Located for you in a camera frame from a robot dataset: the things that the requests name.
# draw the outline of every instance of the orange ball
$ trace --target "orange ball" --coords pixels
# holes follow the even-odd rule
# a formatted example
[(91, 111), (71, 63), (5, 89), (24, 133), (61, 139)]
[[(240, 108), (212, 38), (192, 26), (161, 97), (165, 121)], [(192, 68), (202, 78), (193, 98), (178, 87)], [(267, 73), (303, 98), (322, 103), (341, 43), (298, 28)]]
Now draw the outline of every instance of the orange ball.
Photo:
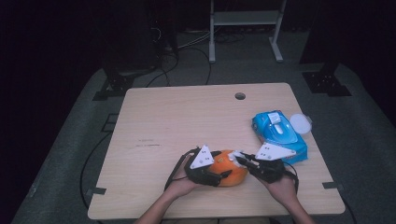
[(248, 169), (239, 167), (230, 161), (228, 154), (232, 153), (233, 150), (225, 149), (221, 153), (215, 156), (213, 159), (215, 163), (209, 166), (208, 170), (215, 174), (221, 174), (223, 172), (232, 170), (228, 177), (221, 179), (219, 187), (232, 187), (238, 185), (244, 181), (245, 176), (248, 173)]

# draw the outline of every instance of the dark floor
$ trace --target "dark floor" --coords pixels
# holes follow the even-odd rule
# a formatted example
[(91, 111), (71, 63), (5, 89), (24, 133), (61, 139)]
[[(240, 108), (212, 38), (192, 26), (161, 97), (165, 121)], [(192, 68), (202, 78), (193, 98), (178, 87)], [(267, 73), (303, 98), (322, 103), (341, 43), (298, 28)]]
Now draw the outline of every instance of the dark floor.
[[(179, 53), (177, 67), (168, 73), (169, 83), (205, 85), (209, 74), (208, 85), (289, 83), (301, 109), (313, 120), (312, 133), (334, 181), (339, 184), (340, 194), (350, 206), (350, 211), (342, 215), (315, 217), (315, 220), (353, 223), (353, 214), (358, 223), (393, 223), (396, 219), (394, 126), (363, 88), (358, 76), (342, 64), (335, 75), (351, 96), (330, 97), (310, 91), (302, 72), (317, 71), (322, 64), (299, 64), (308, 33), (280, 33), (278, 45), (283, 63), (276, 62), (268, 43), (269, 35), (245, 35), (232, 44), (217, 44), (217, 61), (211, 67), (201, 51), (184, 49)], [(196, 37), (180, 34), (179, 45)], [(208, 52), (207, 42), (193, 47)], [(175, 62), (175, 58), (165, 57), (163, 68), (167, 70)], [(161, 72), (157, 70), (137, 78), (134, 88), (146, 87)], [(122, 97), (92, 100), (105, 80), (103, 70), (99, 70), (81, 92), (13, 223), (96, 222), (87, 217), (80, 183), (83, 197), (89, 203), (90, 189), (95, 187), (110, 141), (110, 137), (104, 138), (102, 126), (109, 114), (119, 113), (123, 100)], [(150, 87), (166, 85), (162, 76)], [(276, 219), (291, 223), (289, 217)], [(132, 220), (102, 222), (132, 223)]]

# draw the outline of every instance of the white metal frame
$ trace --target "white metal frame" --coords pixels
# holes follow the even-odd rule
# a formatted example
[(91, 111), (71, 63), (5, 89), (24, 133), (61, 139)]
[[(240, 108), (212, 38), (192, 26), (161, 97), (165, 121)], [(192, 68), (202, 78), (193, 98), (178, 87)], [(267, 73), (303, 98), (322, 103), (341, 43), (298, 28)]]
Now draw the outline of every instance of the white metal frame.
[(275, 54), (278, 63), (283, 62), (283, 57), (277, 46), (277, 38), (280, 31), (285, 6), (287, 0), (282, 0), (279, 10), (268, 11), (226, 11), (215, 12), (214, 1), (210, 2), (210, 39), (209, 39), (209, 61), (214, 63), (216, 61), (215, 54), (215, 26), (217, 25), (261, 25), (261, 24), (275, 24), (274, 36), (269, 37), (271, 48)]

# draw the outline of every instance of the person's right hand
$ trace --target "person's right hand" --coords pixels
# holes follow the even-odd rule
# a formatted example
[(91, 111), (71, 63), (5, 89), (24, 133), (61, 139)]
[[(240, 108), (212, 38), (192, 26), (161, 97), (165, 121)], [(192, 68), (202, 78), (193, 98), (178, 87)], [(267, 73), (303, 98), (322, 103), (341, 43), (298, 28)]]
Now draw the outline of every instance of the person's right hand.
[(259, 178), (258, 180), (264, 184), (268, 191), (270, 191), (271, 196), (273, 196), (273, 198), (283, 206), (288, 207), (290, 203), (298, 202), (294, 180), (289, 176), (283, 175), (280, 180), (272, 184), (268, 184)]

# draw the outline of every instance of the white triangular marker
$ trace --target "white triangular marker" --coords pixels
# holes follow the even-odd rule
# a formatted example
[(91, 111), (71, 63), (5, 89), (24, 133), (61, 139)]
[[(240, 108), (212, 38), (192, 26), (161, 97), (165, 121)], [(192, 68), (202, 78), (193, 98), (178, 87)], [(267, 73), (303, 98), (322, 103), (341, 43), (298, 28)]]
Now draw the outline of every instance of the white triangular marker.
[(264, 142), (259, 152), (256, 154), (256, 159), (261, 161), (274, 161), (295, 155), (295, 150)]
[(210, 153), (209, 147), (207, 147), (207, 145), (204, 145), (201, 148), (201, 150), (198, 152), (198, 155), (195, 158), (195, 160), (192, 162), (190, 168), (196, 169), (203, 166), (211, 165), (214, 162), (215, 160), (213, 159), (212, 154)]

